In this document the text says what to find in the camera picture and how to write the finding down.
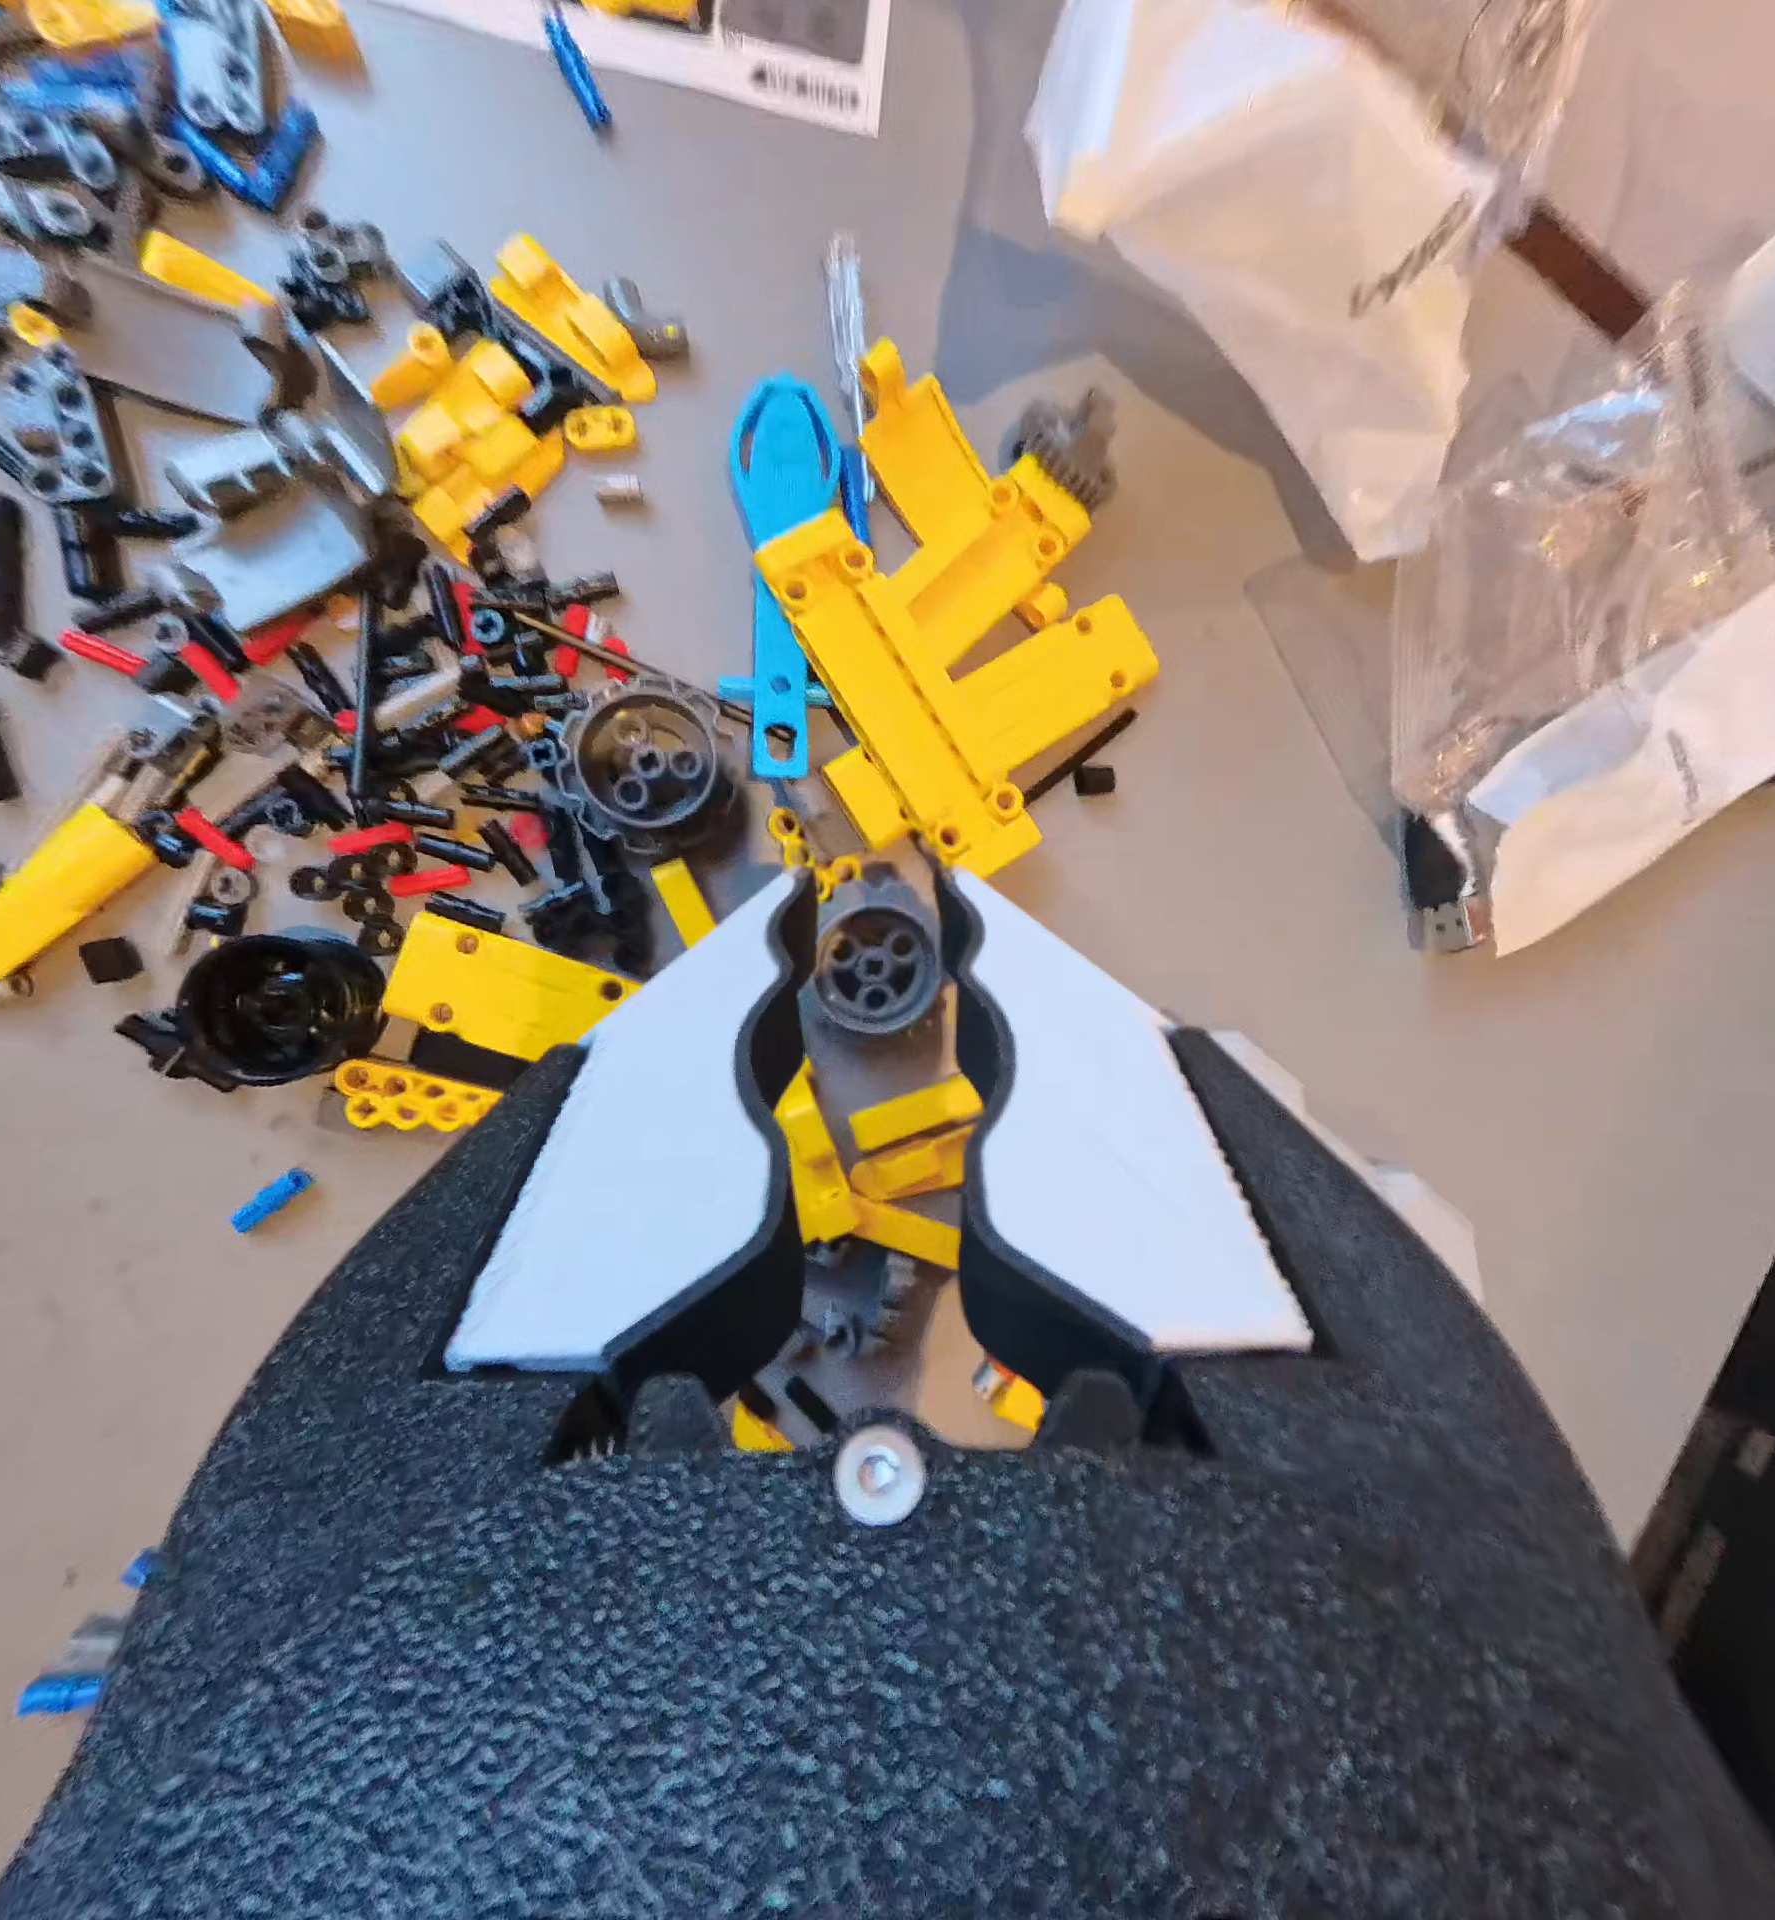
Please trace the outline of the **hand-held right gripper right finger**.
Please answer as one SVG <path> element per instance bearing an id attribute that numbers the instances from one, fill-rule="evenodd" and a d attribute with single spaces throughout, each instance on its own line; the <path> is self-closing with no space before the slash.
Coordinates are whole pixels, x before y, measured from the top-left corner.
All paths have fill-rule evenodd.
<path id="1" fill-rule="evenodd" d="M 1104 1371 L 1306 1355 L 1312 1326 L 1183 1067 L 1183 1030 L 1007 900 L 937 873 L 952 1053 L 978 1099 L 960 1307 L 985 1356 L 1056 1394 Z"/>

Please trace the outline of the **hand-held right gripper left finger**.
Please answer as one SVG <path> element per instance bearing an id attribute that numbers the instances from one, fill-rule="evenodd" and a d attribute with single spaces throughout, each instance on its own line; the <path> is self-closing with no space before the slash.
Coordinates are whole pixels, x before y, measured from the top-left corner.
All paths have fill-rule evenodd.
<path id="1" fill-rule="evenodd" d="M 776 873 L 576 1047 L 445 1371 L 617 1371 L 753 1278 L 792 1201 L 773 1105 L 803 1061 L 813 905 L 800 869 Z"/>

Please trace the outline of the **dark grey toothed wheel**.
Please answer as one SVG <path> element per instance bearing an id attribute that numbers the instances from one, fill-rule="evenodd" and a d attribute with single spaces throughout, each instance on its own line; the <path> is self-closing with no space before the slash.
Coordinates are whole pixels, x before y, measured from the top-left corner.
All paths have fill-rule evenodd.
<path id="1" fill-rule="evenodd" d="M 937 1010 L 946 966 L 929 898 L 871 862 L 819 905 L 808 1002 L 847 1039 L 884 1043 Z"/>
<path id="2" fill-rule="evenodd" d="M 723 702 L 663 678 L 591 693 L 563 717 L 557 789 L 578 830 L 617 851 L 723 846 L 739 813 Z"/>

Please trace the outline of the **heap of yellow building beams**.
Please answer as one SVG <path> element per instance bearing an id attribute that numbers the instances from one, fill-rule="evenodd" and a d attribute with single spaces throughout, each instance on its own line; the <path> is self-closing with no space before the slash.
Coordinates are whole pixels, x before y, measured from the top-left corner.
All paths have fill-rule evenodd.
<path id="1" fill-rule="evenodd" d="M 1014 773 L 1139 695 L 1158 660 L 1118 596 L 1070 608 L 1054 567 L 1113 495 L 1113 402 L 1037 402 L 989 468 L 932 373 L 909 377 L 880 338 L 858 357 L 858 443 L 889 514 L 912 541 L 882 567 L 844 509 L 825 509 L 756 550 L 756 570 L 791 619 L 852 746 L 819 775 L 865 851 L 921 841 L 943 869 L 980 881 L 1038 841 Z M 1024 636 L 960 661 L 995 624 Z M 808 868 L 824 902 L 861 862 L 813 868 L 785 807 L 771 813 L 782 865 Z M 412 1064 L 356 1057 L 335 1071 L 354 1127 L 470 1127 L 501 1094 L 470 1054 L 511 1075 L 553 1044 L 582 1039 L 634 990 L 592 963 L 519 945 L 488 926 L 427 911 L 406 931 L 384 1019 L 416 1026 Z M 955 1189 L 978 1099 L 964 1075 L 852 1116 L 844 1163 L 803 1064 L 777 1095 L 803 1242 L 870 1242 L 901 1269 L 950 1272 L 960 1233 L 895 1205 Z"/>

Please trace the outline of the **pile of small building pieces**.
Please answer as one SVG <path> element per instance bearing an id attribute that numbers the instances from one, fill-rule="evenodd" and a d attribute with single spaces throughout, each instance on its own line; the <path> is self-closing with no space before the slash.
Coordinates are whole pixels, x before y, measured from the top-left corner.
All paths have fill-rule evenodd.
<path id="1" fill-rule="evenodd" d="M 681 854 L 578 830 L 557 744 L 605 685 L 718 685 L 634 661 L 611 572 L 524 543 L 687 334 L 527 239 L 492 277 L 445 249 L 412 272 L 299 202 L 301 46 L 356 52 L 335 6 L 0 6 L 0 671 L 88 666 L 152 708 L 0 865 L 0 1010 L 66 945 L 141 983 L 91 926 L 155 875 L 181 979 L 313 933 L 388 986 L 427 895 L 624 990 L 656 902 L 706 931 Z M 24 794 L 0 704 L 0 804 Z"/>

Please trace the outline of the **grey desk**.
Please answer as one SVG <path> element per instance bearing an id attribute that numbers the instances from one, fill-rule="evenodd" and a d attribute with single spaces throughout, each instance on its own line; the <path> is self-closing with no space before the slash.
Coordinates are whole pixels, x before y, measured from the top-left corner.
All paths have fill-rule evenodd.
<path id="1" fill-rule="evenodd" d="M 1038 65 L 1022 8 L 895 6 L 874 139 L 617 77 L 597 141 L 544 50 L 351 14 L 368 82 L 304 83 L 332 211 L 481 263 L 530 230 L 692 330 L 640 418 L 644 519 L 604 514 L 585 468 L 541 505 L 548 558 L 615 570 L 621 632 L 662 666 L 710 678 L 746 642 L 725 428 L 757 375 L 825 373 L 832 230 L 976 443 L 1031 394 L 1113 387 L 1118 496 L 1070 589 L 1121 594 L 1161 671 L 1118 794 L 1051 794 L 999 886 L 1150 1005 L 1256 1043 L 1468 1217 L 1486 1307 L 1632 1541 L 1775 1255 L 1775 792 L 1521 955 L 1409 949 L 1387 850 L 1244 602 L 1312 532 L 1230 391 L 1202 373 L 1172 415 L 1149 348 L 1097 357 L 1102 307 L 1024 305 L 952 357 L 976 137 Z M 318 1127 L 306 1087 L 155 1075 L 114 1021 L 169 996 L 162 962 L 94 983 L 67 943 L 33 979 L 0 1005 L 0 1874 L 81 1726 L 14 1718 L 19 1690 L 119 1606 L 252 1368 L 444 1146 Z"/>

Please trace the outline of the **black toy wheel rim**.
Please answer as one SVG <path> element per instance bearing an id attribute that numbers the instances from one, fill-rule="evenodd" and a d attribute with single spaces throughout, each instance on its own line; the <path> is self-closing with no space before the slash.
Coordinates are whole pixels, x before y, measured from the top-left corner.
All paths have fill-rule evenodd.
<path id="1" fill-rule="evenodd" d="M 384 972 L 337 936 L 237 936 L 197 958 L 171 1006 L 114 1035 L 165 1078 L 218 1094 L 332 1075 L 377 1043 Z"/>

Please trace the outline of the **light blue brick separator tool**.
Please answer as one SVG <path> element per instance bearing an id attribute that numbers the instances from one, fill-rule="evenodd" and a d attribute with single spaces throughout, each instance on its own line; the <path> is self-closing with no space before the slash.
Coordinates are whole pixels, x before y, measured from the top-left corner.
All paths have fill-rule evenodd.
<path id="1" fill-rule="evenodd" d="M 751 550 L 825 509 L 844 509 L 844 448 L 819 394 L 791 373 L 756 382 L 730 428 L 730 491 Z M 720 678 L 720 702 L 747 708 L 756 782 L 808 775 L 808 717 L 832 712 L 791 619 L 759 570 L 751 575 L 751 669 Z"/>

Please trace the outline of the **crumpled clear plastic bag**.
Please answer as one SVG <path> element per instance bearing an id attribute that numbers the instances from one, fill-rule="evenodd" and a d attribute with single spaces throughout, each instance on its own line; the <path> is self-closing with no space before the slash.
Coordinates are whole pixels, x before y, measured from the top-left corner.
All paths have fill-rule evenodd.
<path id="1" fill-rule="evenodd" d="M 1775 236 L 1636 305 L 1613 373 L 1456 453 L 1476 266 L 1596 6 L 1065 6 L 1024 122 L 1047 224 L 1236 369 L 1393 562 L 1412 936 L 1535 945 L 1775 782 Z"/>

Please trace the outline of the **yellow grey sticker sheet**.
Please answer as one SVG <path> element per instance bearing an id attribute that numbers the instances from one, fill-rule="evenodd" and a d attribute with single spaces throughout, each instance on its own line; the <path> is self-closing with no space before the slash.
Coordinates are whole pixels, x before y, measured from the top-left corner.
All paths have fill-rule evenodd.
<path id="1" fill-rule="evenodd" d="M 595 82 L 634 77 L 876 137 L 889 2 L 396 2 L 544 52 L 568 36 Z"/>

